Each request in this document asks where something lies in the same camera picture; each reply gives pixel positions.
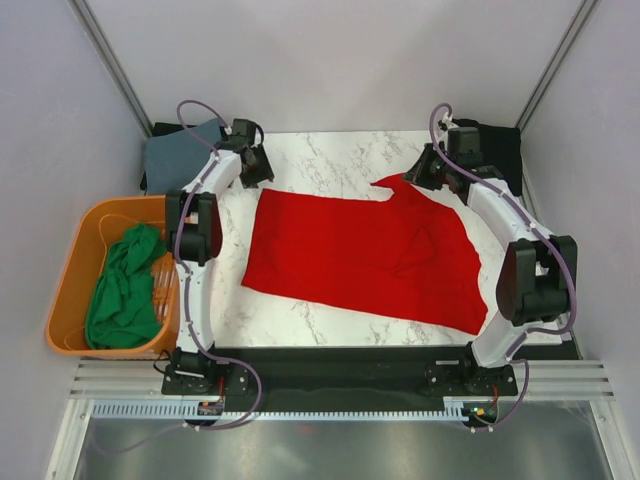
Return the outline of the red t-shirt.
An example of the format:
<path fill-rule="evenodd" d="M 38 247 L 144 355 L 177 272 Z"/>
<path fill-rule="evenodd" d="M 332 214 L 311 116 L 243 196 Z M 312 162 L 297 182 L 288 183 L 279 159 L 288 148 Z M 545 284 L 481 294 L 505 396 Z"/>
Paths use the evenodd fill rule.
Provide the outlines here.
<path fill-rule="evenodd" d="M 375 185 L 390 198 L 263 190 L 243 286 L 478 334 L 481 261 L 458 214 L 399 174 Z"/>

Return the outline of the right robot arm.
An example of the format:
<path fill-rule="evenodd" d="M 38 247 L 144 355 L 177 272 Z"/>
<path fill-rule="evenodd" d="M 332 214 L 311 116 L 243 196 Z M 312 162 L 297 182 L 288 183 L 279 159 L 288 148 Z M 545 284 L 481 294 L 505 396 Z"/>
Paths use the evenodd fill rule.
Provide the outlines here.
<path fill-rule="evenodd" d="M 489 227 L 504 249 L 496 285 L 498 311 L 470 342 L 452 372 L 460 386 L 477 394 L 494 378 L 503 381 L 509 362 L 532 334 L 564 334 L 551 328 L 576 315 L 577 244 L 541 226 L 512 194 L 508 182 L 481 152 L 477 128 L 443 125 L 405 181 L 430 190 L 449 186 Z"/>

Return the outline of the orange plastic basket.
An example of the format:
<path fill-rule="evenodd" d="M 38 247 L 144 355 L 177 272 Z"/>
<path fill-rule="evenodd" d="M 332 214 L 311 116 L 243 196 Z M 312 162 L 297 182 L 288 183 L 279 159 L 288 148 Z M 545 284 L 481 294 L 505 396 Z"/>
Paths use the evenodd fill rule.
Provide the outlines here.
<path fill-rule="evenodd" d="M 109 360 L 153 359 L 171 352 L 179 330 L 179 281 L 172 255 L 167 253 L 151 267 L 154 279 L 152 303 L 160 324 L 158 334 L 131 349 L 92 349 L 85 339 L 86 314 L 108 248 L 125 231 L 139 223 L 165 229 L 165 198 L 139 196 L 114 198 L 96 204 L 84 215 L 76 232 L 49 313 L 46 338 L 59 354 Z"/>

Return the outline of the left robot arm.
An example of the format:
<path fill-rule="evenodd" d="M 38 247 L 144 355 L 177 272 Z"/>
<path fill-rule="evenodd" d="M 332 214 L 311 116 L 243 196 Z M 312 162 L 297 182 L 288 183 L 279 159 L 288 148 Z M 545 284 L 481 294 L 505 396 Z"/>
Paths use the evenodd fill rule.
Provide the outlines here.
<path fill-rule="evenodd" d="M 163 374 L 165 395 L 207 395 L 217 389 L 211 296 L 214 260 L 223 243 L 219 200 L 235 180 L 245 188 L 274 180 L 263 141 L 256 122 L 235 119 L 193 180 L 166 194 L 166 248 L 175 261 L 180 303 L 176 347 Z"/>

